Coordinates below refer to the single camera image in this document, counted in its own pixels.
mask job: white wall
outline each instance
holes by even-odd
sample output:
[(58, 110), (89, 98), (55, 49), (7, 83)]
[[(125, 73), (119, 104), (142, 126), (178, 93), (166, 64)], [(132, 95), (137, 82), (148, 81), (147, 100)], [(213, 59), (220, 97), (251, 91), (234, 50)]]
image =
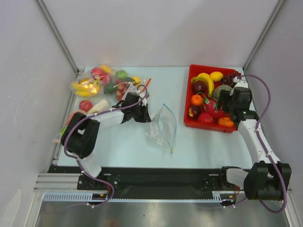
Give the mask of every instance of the white wall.
[[(269, 143), (282, 162), (292, 168), (291, 186), (303, 210), (303, 1), (286, 1), (247, 73), (269, 85), (272, 103), (263, 126)], [(258, 112), (267, 93), (250, 80)]]
[(0, 21), (0, 213), (20, 189), (19, 227), (48, 167), (74, 73), (33, 0), (2, 0)]
[(45, 0), (79, 68), (242, 66), (277, 0)]

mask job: white table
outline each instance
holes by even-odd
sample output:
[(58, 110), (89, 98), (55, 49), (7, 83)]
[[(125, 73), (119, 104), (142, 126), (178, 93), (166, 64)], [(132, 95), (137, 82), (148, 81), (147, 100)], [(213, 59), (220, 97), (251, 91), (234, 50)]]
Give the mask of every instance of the white table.
[[(100, 130), (94, 153), (102, 167), (158, 168), (251, 168), (249, 151), (241, 135), (193, 129), (184, 125), (184, 108), (189, 67), (125, 67), (128, 73), (151, 78), (148, 86), (149, 113), (165, 103), (177, 119), (174, 152), (147, 145), (143, 123), (134, 120)], [(234, 68), (243, 73), (242, 68)], [(74, 109), (78, 108), (77, 98)], [(58, 166), (77, 166), (74, 159), (60, 153)]]

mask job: shiny floor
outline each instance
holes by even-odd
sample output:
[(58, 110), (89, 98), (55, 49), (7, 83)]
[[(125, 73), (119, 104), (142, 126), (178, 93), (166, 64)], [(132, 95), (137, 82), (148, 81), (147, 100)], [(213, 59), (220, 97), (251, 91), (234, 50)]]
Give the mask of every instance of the shiny floor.
[[(210, 203), (109, 202), (99, 208), (43, 202), (36, 227), (288, 227), (285, 213), (268, 212), (258, 201), (236, 208)], [(278, 209), (278, 204), (270, 203)]]

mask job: red tray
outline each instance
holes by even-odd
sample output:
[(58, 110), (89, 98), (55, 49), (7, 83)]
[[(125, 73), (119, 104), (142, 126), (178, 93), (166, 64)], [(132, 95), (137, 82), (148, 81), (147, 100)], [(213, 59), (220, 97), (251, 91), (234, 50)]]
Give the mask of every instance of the red tray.
[[(185, 104), (185, 112), (184, 112), (185, 126), (191, 127), (191, 128), (232, 133), (233, 131), (236, 131), (237, 129), (235, 127), (229, 128), (229, 127), (224, 127), (224, 126), (218, 125), (217, 124), (218, 119), (214, 119), (213, 123), (203, 123), (203, 122), (198, 122), (198, 120), (196, 120), (196, 119), (191, 119), (187, 116), (187, 110), (191, 106), (190, 99), (191, 99), (191, 96), (193, 95), (192, 85), (190, 84), (191, 79), (193, 77), (198, 76), (202, 72), (211, 74), (212, 72), (215, 72), (215, 71), (221, 72), (224, 76), (227, 76), (229, 74), (234, 73), (236, 70), (204, 66), (204, 65), (191, 65), (189, 67), (189, 75), (188, 75), (188, 82), (187, 82), (187, 95), (186, 95), (186, 104)], [(221, 82), (215, 82), (214, 88), (216, 89), (221, 84), (222, 84)]]

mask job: dark grapes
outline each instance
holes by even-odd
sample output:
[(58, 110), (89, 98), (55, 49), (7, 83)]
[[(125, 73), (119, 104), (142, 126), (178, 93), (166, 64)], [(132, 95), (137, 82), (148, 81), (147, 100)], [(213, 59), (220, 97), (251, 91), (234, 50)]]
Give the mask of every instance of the dark grapes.
[(233, 79), (238, 76), (241, 76), (241, 73), (239, 73), (238, 71), (235, 71), (230, 75), (226, 75), (222, 78), (222, 84), (229, 85), (233, 88), (236, 85), (236, 83), (233, 82)]

